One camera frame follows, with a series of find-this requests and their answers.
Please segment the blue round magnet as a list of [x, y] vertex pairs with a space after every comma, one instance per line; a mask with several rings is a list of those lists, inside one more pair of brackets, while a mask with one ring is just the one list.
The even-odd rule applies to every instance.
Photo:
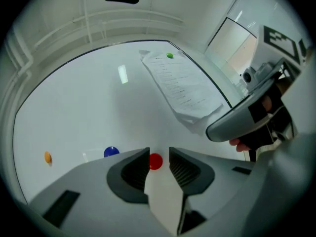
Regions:
[[106, 158], [106, 157], [113, 156], [116, 154], [119, 154], [119, 150], [116, 147], [107, 147], [104, 150], [103, 156]]

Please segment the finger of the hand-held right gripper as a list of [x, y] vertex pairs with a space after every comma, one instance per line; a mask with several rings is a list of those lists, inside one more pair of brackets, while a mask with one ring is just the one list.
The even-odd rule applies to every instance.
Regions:
[[222, 117], [209, 125], [205, 131], [207, 138], [213, 142], [225, 142], [242, 137], [266, 125], [271, 116], [257, 109], [262, 106], [261, 98], [274, 85], [269, 79], [259, 88], [246, 96]]

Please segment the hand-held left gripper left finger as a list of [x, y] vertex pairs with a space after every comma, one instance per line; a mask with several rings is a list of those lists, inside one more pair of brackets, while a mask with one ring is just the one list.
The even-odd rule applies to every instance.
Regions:
[[39, 192], [30, 208], [54, 236], [176, 237], [178, 209], [163, 200], [150, 149], [83, 163]]

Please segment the red round magnet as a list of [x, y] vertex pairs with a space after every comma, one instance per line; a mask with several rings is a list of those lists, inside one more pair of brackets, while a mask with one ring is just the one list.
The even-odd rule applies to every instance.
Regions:
[[150, 154], [150, 170], [158, 170], [163, 165], [163, 158], [160, 154]]

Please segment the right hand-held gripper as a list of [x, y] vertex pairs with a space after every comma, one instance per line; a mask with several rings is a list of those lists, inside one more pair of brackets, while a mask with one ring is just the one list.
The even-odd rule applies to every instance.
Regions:
[[312, 52], [312, 45], [305, 44], [303, 40], [295, 42], [268, 26], [260, 28], [249, 65], [256, 71], [258, 84], [248, 92], [252, 93], [269, 79], [275, 82], [261, 98], [262, 106], [257, 109], [267, 112], [271, 116], [270, 121], [243, 136], [243, 143], [251, 150], [272, 145], [277, 140], [289, 140], [296, 135], [289, 109], [281, 98], [306, 67]]

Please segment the white printed paper sheet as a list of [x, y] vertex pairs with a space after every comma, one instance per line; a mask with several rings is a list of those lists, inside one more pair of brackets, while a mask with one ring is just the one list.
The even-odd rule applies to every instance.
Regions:
[[172, 53], [171, 58], [157, 51], [140, 50], [139, 54], [179, 120], [194, 125], [223, 107], [216, 86], [182, 51]]

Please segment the frosted glass door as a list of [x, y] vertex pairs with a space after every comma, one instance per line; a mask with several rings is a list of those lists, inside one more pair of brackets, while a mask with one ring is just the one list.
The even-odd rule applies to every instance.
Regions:
[[226, 77], [239, 77], [250, 65], [255, 44], [252, 33], [226, 18], [204, 54]]

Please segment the white ceiling pipes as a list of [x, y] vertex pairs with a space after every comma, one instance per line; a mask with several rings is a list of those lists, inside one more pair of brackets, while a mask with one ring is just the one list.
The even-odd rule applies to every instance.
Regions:
[[46, 63], [54, 55], [98, 42], [109, 43], [120, 35], [157, 34], [174, 36], [183, 31], [183, 19], [145, 9], [112, 9], [84, 13], [45, 34], [26, 39], [19, 25], [13, 26], [4, 40], [4, 49], [17, 70]]

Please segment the person's right hand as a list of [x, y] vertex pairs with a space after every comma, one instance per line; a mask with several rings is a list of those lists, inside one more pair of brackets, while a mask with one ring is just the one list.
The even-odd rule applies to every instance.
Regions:
[[239, 139], [230, 140], [230, 141], [229, 141], [229, 144], [230, 144], [231, 146], [235, 146], [237, 152], [243, 152], [243, 151], [249, 151], [249, 150], [251, 150], [247, 145], [245, 145], [244, 143], [242, 143]]

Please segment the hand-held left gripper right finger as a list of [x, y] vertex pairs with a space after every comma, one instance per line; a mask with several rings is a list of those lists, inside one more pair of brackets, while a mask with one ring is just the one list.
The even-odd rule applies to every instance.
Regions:
[[179, 236], [246, 236], [254, 163], [171, 147], [169, 168], [183, 192]]

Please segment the black-framed whiteboard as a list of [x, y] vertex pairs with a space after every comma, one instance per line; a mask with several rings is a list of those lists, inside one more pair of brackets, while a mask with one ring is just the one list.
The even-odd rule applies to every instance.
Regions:
[[[71, 169], [103, 158], [107, 147], [120, 153], [148, 147], [163, 156], [177, 147], [244, 160], [227, 142], [211, 142], [205, 134], [206, 127], [230, 109], [214, 81], [207, 76], [221, 94], [223, 107], [206, 121], [187, 124], [175, 116], [142, 64], [140, 50], [182, 51], [155, 40], [103, 47], [60, 66], [26, 98], [15, 116], [12, 142], [26, 202]], [[46, 151], [51, 163], [45, 162]]]

